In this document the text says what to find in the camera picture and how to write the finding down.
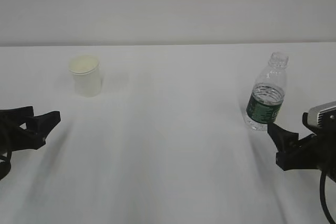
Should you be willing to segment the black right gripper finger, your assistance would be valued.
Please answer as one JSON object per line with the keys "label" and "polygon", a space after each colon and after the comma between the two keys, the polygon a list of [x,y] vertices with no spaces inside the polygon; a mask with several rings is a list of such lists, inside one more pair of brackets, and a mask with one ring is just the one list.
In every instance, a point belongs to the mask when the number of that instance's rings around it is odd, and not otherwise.
{"label": "black right gripper finger", "polygon": [[267,133],[278,151],[276,164],[283,171],[317,169],[315,134],[300,139],[298,133],[289,132],[274,123],[267,125]]}

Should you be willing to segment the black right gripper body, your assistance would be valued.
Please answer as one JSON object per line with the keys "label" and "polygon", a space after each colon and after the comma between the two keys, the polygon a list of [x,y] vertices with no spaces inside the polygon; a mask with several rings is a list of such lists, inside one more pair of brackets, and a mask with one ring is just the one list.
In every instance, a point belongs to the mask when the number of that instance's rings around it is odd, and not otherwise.
{"label": "black right gripper body", "polygon": [[307,115],[305,112],[302,115],[303,125],[315,134],[312,139],[316,142],[317,168],[322,170],[331,158],[335,158],[335,132],[329,132],[319,129],[314,129],[307,126]]}

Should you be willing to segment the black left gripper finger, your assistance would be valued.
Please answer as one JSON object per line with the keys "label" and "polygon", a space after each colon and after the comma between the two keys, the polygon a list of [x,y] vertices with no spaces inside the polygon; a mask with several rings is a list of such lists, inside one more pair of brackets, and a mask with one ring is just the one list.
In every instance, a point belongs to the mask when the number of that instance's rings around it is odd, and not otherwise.
{"label": "black left gripper finger", "polygon": [[1,128],[8,130],[26,124],[26,129],[32,130],[34,129],[33,116],[33,106],[1,110]]}
{"label": "black left gripper finger", "polygon": [[13,150],[37,150],[46,144],[50,132],[60,123],[59,111],[39,116],[21,116],[15,121]]}

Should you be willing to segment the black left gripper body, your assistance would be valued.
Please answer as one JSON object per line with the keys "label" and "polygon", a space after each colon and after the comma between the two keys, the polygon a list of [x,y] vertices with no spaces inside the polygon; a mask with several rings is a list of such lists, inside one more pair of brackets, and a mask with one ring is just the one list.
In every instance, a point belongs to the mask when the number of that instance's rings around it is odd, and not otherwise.
{"label": "black left gripper body", "polygon": [[1,124],[1,179],[11,171],[11,159],[14,151],[12,129],[8,124]]}

